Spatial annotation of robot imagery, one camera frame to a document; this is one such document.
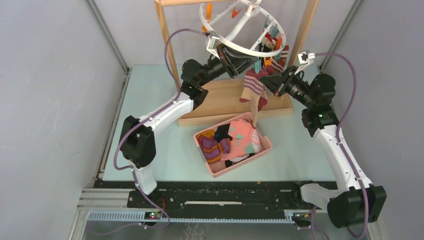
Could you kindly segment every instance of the wooden frame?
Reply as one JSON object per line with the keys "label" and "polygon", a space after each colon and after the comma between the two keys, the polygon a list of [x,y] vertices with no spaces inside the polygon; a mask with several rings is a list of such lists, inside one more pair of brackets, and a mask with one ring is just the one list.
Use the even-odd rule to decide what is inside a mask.
{"label": "wooden frame", "polygon": [[[157,18],[159,19],[160,28],[162,31],[163,41],[166,42],[170,36],[164,7],[224,1],[229,0],[154,0]],[[309,28],[311,27],[311,23],[319,2],[320,0],[308,0],[306,3],[306,7],[303,12],[303,17],[300,22],[299,29],[297,31],[296,40],[293,44],[291,55],[288,60],[289,66],[294,65],[297,61],[297,53],[300,52],[303,48],[305,39],[308,35]],[[171,43],[169,43],[168,45],[167,53],[172,73],[176,77],[179,84],[181,84]],[[215,124],[225,121],[241,113],[250,111],[250,107],[248,104],[243,105],[243,103],[240,103],[235,100],[235,98],[240,97],[241,91],[243,90],[242,79],[212,81],[203,86],[203,88],[209,90],[209,95],[205,99],[205,102],[195,111],[192,111],[182,116],[178,120],[180,126]],[[294,109],[292,102],[287,94],[280,98],[270,96],[268,99],[268,104],[263,108],[263,110],[259,112],[259,117],[271,118],[277,116],[291,115],[293,111]]]}

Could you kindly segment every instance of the white panel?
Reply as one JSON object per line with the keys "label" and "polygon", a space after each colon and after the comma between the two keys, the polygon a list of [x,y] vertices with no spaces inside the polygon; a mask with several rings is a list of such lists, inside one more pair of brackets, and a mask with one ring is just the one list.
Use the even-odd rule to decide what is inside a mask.
{"label": "white panel", "polygon": [[122,88],[82,0],[0,3],[0,239],[66,239]]}
{"label": "white panel", "polygon": [[[372,182],[387,191],[382,216],[390,239],[423,239],[424,2],[364,1],[340,43],[357,72],[356,98],[344,136]],[[352,74],[332,58],[341,115],[352,94]]]}
{"label": "white panel", "polygon": [[[354,0],[321,0],[304,48],[314,52],[327,51],[353,2]],[[127,64],[130,66],[164,64],[165,45],[154,0],[97,0],[96,3]],[[230,3],[214,3],[212,16],[222,12]],[[290,47],[295,42],[306,3],[307,0],[264,0],[260,4],[281,24]],[[170,34],[182,28],[197,30],[202,28],[198,16],[198,4],[170,6],[164,9]],[[226,35],[232,29],[230,26],[235,25],[241,15],[240,13],[235,19],[230,15],[224,16],[214,28],[220,27],[216,30],[220,29],[221,34]],[[236,43],[250,47],[259,37],[264,23],[265,17],[262,16],[249,21],[235,39]],[[205,37],[193,33],[181,33],[173,39],[172,45],[178,64],[190,58],[206,63],[209,54],[205,47]]]}

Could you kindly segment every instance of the orange clothespin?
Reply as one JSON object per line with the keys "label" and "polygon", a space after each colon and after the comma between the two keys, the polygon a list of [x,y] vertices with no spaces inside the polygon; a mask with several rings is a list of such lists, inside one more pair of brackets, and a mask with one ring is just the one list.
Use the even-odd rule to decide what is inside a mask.
{"label": "orange clothespin", "polygon": [[242,9],[241,9],[241,8],[240,8],[240,10],[236,11],[236,7],[234,7],[234,8],[232,9],[232,15],[231,15],[231,17],[232,17],[232,18],[235,18],[235,17],[237,16],[237,14],[239,14],[241,11],[242,11]]}
{"label": "orange clothespin", "polygon": [[283,35],[280,34],[278,37],[277,43],[275,44],[274,50],[280,49],[282,42],[283,42]]}
{"label": "orange clothespin", "polygon": [[271,66],[272,61],[273,61],[273,57],[272,56],[270,56],[270,57],[264,57],[263,58],[263,64],[265,65],[265,68]]}
{"label": "orange clothespin", "polygon": [[[208,23],[211,22],[211,15],[212,15],[212,3],[208,3],[206,6],[206,20]],[[205,26],[202,26],[201,29],[203,29],[203,32],[205,33],[208,32]]]}

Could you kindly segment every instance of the light green table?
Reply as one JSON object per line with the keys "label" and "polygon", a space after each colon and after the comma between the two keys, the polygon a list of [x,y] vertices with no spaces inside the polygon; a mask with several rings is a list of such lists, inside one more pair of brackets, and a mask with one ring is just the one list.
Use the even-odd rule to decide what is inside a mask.
{"label": "light green table", "polygon": [[[318,74],[315,65],[305,70],[311,82]],[[174,82],[164,65],[135,66],[119,114],[116,131],[103,175],[104,181],[133,181],[129,169],[114,169],[113,156],[118,146],[123,121],[129,115],[138,118],[168,101],[175,94]],[[305,107],[292,99],[291,116],[259,119],[258,123],[273,144],[269,153],[217,178],[207,171],[193,135],[207,127],[179,127],[171,124],[155,135],[156,157],[151,163],[157,181],[334,181],[323,150],[309,136],[301,120]],[[119,166],[128,161],[119,153]]]}

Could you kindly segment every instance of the wooden post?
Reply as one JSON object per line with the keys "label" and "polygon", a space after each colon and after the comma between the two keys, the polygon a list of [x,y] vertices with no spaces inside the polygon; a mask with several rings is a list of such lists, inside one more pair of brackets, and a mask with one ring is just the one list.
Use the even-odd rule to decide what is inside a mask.
{"label": "wooden post", "polygon": [[[160,29],[162,30],[163,41],[166,43],[168,38],[170,37],[170,33],[168,32],[167,19],[165,18],[164,7],[161,4],[160,0],[154,0],[154,6],[156,7],[157,18],[159,19]],[[175,62],[174,51],[172,48],[172,44],[168,44],[168,58],[169,64],[171,65],[172,74],[175,76],[178,84],[181,85],[180,76],[178,74],[177,64]]]}
{"label": "wooden post", "polygon": [[214,3],[214,2],[225,2],[229,0],[160,0],[162,7],[176,6],[176,5],[187,5],[187,4],[202,4],[202,3]]}
{"label": "wooden post", "polygon": [[306,37],[308,36],[309,28],[311,27],[312,19],[314,19],[315,11],[317,10],[320,0],[308,0],[305,11],[303,12],[302,21],[300,22],[299,30],[297,31],[296,40],[294,41],[291,50],[288,66],[295,65],[298,60],[298,53],[302,51]]}

